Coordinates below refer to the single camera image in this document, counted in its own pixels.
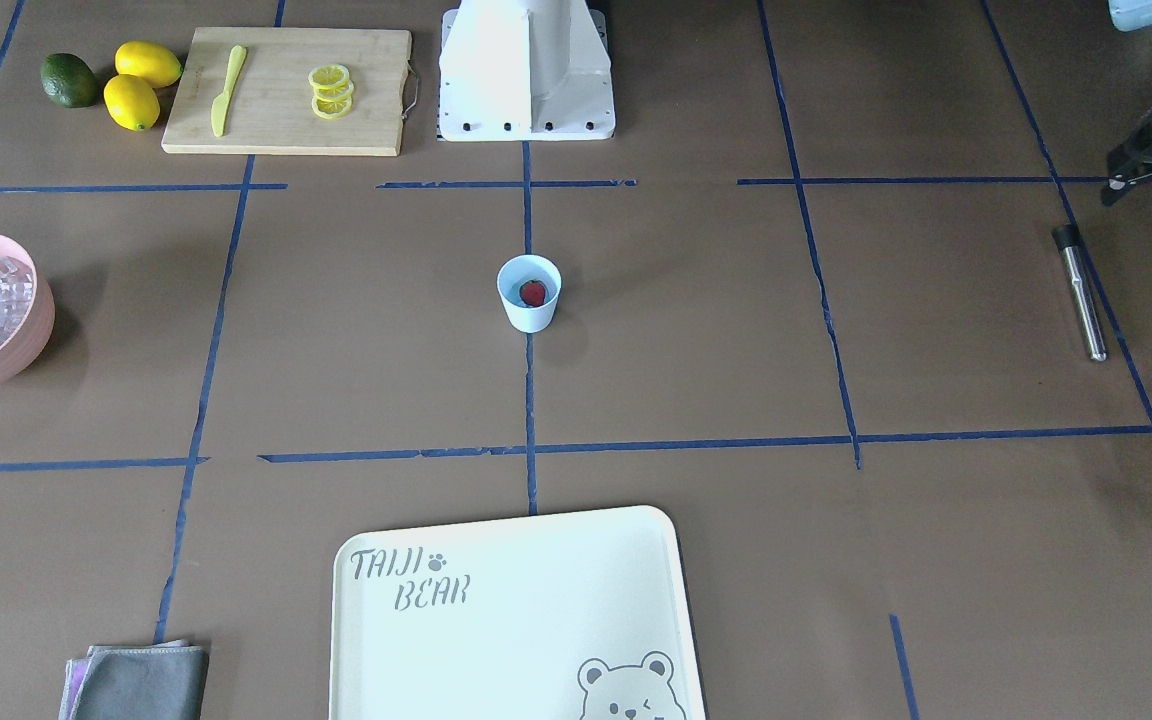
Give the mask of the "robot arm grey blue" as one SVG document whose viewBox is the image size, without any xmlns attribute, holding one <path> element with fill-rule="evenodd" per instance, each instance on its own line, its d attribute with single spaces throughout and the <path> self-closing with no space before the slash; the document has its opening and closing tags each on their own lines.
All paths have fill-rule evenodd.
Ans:
<svg viewBox="0 0 1152 720">
<path fill-rule="evenodd" d="M 1111 22 L 1120 32 L 1152 26 L 1152 0 L 1108 0 Z"/>
</svg>

